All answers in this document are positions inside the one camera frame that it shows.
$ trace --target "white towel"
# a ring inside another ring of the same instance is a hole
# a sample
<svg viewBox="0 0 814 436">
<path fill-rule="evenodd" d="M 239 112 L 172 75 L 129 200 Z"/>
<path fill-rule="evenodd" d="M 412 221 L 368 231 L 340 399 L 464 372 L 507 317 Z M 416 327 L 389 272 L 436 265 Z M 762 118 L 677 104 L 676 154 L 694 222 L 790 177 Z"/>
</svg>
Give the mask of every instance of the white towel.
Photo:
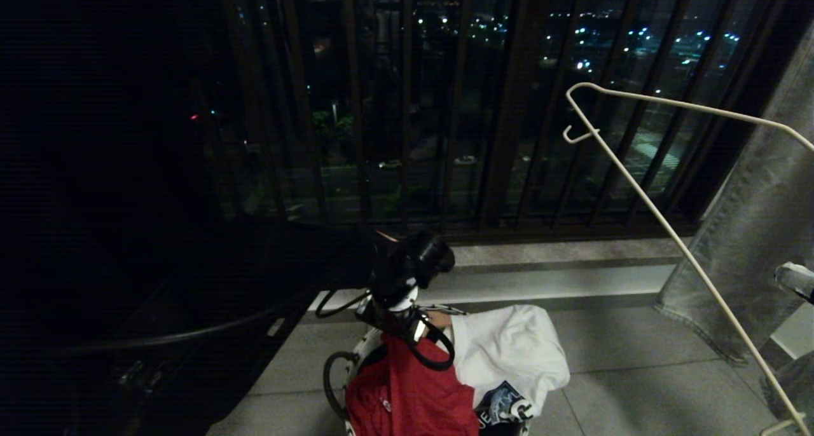
<svg viewBox="0 0 814 436">
<path fill-rule="evenodd" d="M 509 306 L 453 315 L 455 371 L 474 388 L 481 427 L 540 415 L 546 396 L 568 384 L 570 372 L 544 309 Z"/>
</svg>

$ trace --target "white clothes hanger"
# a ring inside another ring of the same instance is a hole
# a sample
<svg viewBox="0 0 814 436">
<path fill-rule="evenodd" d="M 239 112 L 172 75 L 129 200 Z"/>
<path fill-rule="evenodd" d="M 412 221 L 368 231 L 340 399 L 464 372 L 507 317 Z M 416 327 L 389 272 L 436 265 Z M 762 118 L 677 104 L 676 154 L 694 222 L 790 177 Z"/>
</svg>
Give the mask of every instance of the white clothes hanger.
<svg viewBox="0 0 814 436">
<path fill-rule="evenodd" d="M 768 436 L 770 434 L 776 433 L 777 431 L 780 431 L 782 430 L 782 428 L 785 428 L 786 426 L 789 426 L 791 424 L 796 424 L 797 427 L 800 428 L 800 431 L 805 436 L 811 436 L 811 432 L 808 430 L 808 428 L 806 428 L 806 425 L 803 422 L 805 414 L 797 412 L 797 409 L 794 408 L 794 404 L 792 404 L 791 400 L 788 398 L 788 395 L 786 395 L 785 390 L 783 390 L 783 387 L 780 386 L 780 383 L 777 381 L 777 378 L 774 376 L 774 373 L 771 372 L 771 369 L 766 364 L 766 361 L 762 357 L 761 352 L 758 352 L 757 347 L 755 347 L 755 344 L 751 341 L 751 339 L 747 335 L 747 332 L 745 332 L 745 330 L 741 326 L 741 323 L 738 321 L 738 318 L 735 317 L 735 314 L 733 314 L 732 310 L 724 301 L 724 298 L 721 297 L 721 293 L 718 292 L 718 289 L 715 288 L 714 283 L 712 283 L 709 276 L 707 276 L 707 272 L 704 272 L 703 268 L 701 268 L 701 265 L 698 264 L 698 261 L 695 259 L 695 256 L 693 256 L 693 254 L 689 251 L 689 248 L 687 248 L 687 246 L 684 245 L 684 242 L 682 242 L 678 234 L 675 233 L 675 230 L 672 228 L 670 223 L 666 221 L 662 213 L 659 211 L 659 208 L 655 207 L 655 204 L 648 197 L 647 193 L 645 193 L 642 187 L 640 187 L 639 184 L 637 184 L 636 179 L 634 179 L 633 176 L 630 175 L 630 172 L 628 172 L 628 170 L 625 169 L 624 164 L 622 164 L 622 161 L 620 161 L 619 158 L 616 157 L 611 147 L 609 147 L 608 144 L 605 143 L 605 140 L 601 137 L 601 135 L 599 135 L 599 129 L 593 127 L 593 124 L 591 124 L 591 121 L 588 120 L 587 117 L 585 117 L 585 114 L 582 112 L 582 109 L 580 109 L 579 106 L 576 104 L 574 98 L 570 96 L 570 94 L 573 91 L 579 88 L 592 88 L 598 92 L 601 92 L 602 94 L 616 95 L 617 97 L 628 97 L 637 100 L 646 100 L 648 102 L 657 102 L 660 104 L 667 104 L 669 106 L 680 107 L 683 109 L 692 109 L 692 111 L 707 112 L 707 114 L 715 114 L 727 118 L 734 118 L 736 120 L 749 121 L 749 123 L 776 127 L 786 132 L 791 137 L 795 138 L 797 141 L 799 141 L 800 144 L 805 146 L 807 149 L 811 150 L 811 152 L 814 152 L 814 144 L 806 140 L 806 138 L 800 135 L 799 132 L 796 132 L 794 131 L 794 129 L 791 129 L 791 127 L 786 126 L 782 123 L 776 123 L 776 121 L 765 120 L 764 118 L 756 118 L 750 115 L 736 114 L 735 112 L 722 111 L 721 109 L 715 109 L 707 106 L 699 106 L 696 104 L 690 104 L 688 102 L 682 102 L 680 100 L 671 100 L 664 99 L 661 97 L 652 97 L 652 95 L 642 95 L 609 90 L 607 88 L 602 88 L 601 86 L 590 82 L 576 83 L 576 85 L 572 86 L 572 88 L 568 88 L 568 91 L 565 93 L 568 102 L 570 102 L 572 107 L 574 107 L 574 111 L 576 111 L 576 114 L 579 115 L 579 119 L 581 119 L 582 123 L 584 123 L 585 126 L 587 127 L 588 133 L 581 135 L 578 138 L 572 139 L 568 137 L 568 132 L 572 128 L 569 125 L 565 129 L 565 131 L 562 132 L 562 137 L 564 137 L 569 144 L 576 144 L 578 142 L 581 142 L 582 140 L 589 139 L 590 137 L 596 138 L 600 146 L 602 146 L 602 149 L 605 150 L 605 153 L 607 153 L 611 160 L 613 160 L 613 163 L 616 164 L 618 169 L 622 171 L 622 174 L 624 175 L 625 179 L 628 179 L 628 182 L 630 182 L 630 184 L 633 185 L 634 190 L 636 190 L 636 192 L 642 198 L 642 201 L 644 201 L 645 204 L 649 207 L 649 210 L 653 212 L 653 215 L 655 215 L 655 217 L 659 219 L 660 224 L 662 224 L 664 229 L 670 234 L 675 244 L 677 244 L 678 247 L 681 249 L 681 252 L 684 254 L 684 256 L 686 256 L 687 259 L 689 259 L 689 262 L 693 265 L 695 271 L 698 272 L 698 276 L 701 276 L 701 279 L 707 285 L 707 288 L 709 289 L 710 293 L 712 293 L 712 296 L 715 297 L 715 300 L 716 302 L 718 302 L 718 305 L 721 306 L 721 309 L 724 310 L 724 313 L 729 318 L 729 321 L 732 323 L 732 326 L 735 327 L 736 331 L 738 331 L 738 335 L 741 337 L 741 339 L 743 339 L 744 343 L 747 344 L 749 352 L 751 352 L 751 354 L 755 357 L 755 360 L 757 360 L 759 366 L 761 366 L 761 369 L 766 375 L 766 378 L 768 378 L 769 383 L 771 383 L 771 386 L 774 388 L 774 390 L 776 390 L 777 395 L 780 396 L 783 404 L 785 404 L 786 409 L 788 409 L 791 415 L 791 419 L 786 419 L 785 421 L 782 421 L 777 425 L 773 425 L 772 427 L 766 428 L 761 432 L 761 436 Z"/>
</svg>

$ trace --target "black cable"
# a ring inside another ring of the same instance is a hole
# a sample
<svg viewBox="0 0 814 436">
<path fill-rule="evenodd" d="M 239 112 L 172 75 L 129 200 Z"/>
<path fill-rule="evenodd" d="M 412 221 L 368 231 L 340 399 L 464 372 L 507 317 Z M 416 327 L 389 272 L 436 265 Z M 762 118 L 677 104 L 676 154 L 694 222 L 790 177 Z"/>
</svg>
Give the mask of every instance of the black cable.
<svg viewBox="0 0 814 436">
<path fill-rule="evenodd" d="M 438 338 L 441 341 L 441 344 L 446 347 L 448 352 L 447 360 L 433 361 L 424 355 L 421 355 L 421 352 L 418 351 L 418 343 L 410 338 L 410 334 L 404 334 L 404 342 L 407 343 L 407 347 L 409 347 L 410 351 L 413 352 L 413 355 L 415 355 L 415 358 L 419 361 L 419 363 L 429 367 L 429 369 L 432 369 L 433 371 L 446 371 L 447 369 L 450 369 L 455 361 L 455 346 L 453 345 L 452 341 L 450 341 L 450 338 L 444 335 L 444 332 L 440 328 L 436 327 L 428 320 L 425 320 L 424 325 L 427 326 L 428 335 L 433 335 L 433 337 Z"/>
<path fill-rule="evenodd" d="M 293 300 L 300 300 L 300 298 L 303 297 L 303 294 L 298 294 L 295 298 L 293 298 Z M 133 337 L 130 339 L 90 341 L 89 343 L 83 343 L 76 346 L 56 347 L 55 349 L 47 350 L 45 355 L 50 357 L 83 356 L 109 352 L 111 350 L 133 350 L 143 349 L 146 347 L 165 346 L 168 344 L 187 343 L 187 341 L 194 341 L 196 339 L 200 339 L 201 337 L 209 337 L 219 334 L 219 332 L 228 331 L 245 324 L 251 324 L 266 318 L 270 318 L 271 315 L 275 315 L 277 312 L 283 312 L 290 302 L 291 299 L 284 300 L 274 304 L 264 311 L 256 312 L 242 319 L 210 326 L 209 328 L 196 329 L 195 331 L 177 332 L 177 334 L 166 334 L 156 337 Z"/>
<path fill-rule="evenodd" d="M 328 292 L 328 294 L 325 295 L 325 297 L 322 298 L 322 301 L 320 301 L 319 306 L 317 306 L 317 311 L 314 313 L 314 315 L 317 315 L 317 319 L 326 319 L 328 317 L 333 317 L 333 315 L 339 314 L 341 311 L 344 311 L 345 309 L 349 308 L 350 306 L 360 302 L 365 297 L 367 297 L 367 295 L 370 294 L 370 290 L 364 291 L 361 295 L 351 300 L 351 302 L 345 304 L 344 306 L 341 306 L 341 308 L 333 309 L 332 311 L 322 313 L 322 308 L 325 308 L 325 304 L 334 296 L 335 293 L 336 290 L 332 289 L 331 291 Z"/>
<path fill-rule="evenodd" d="M 322 367 L 322 387 L 325 390 L 325 397 L 328 398 L 328 404 L 331 405 L 331 409 L 334 410 L 338 418 L 342 419 L 342 421 L 346 421 L 348 419 L 348 410 L 340 406 L 340 402 L 337 401 L 336 396 L 334 396 L 334 387 L 331 386 L 331 366 L 334 366 L 334 361 L 336 361 L 337 358 L 345 358 L 345 360 L 355 363 L 359 360 L 359 357 L 350 352 L 336 352 L 334 355 L 328 357 L 328 360 L 325 361 L 325 366 Z"/>
</svg>

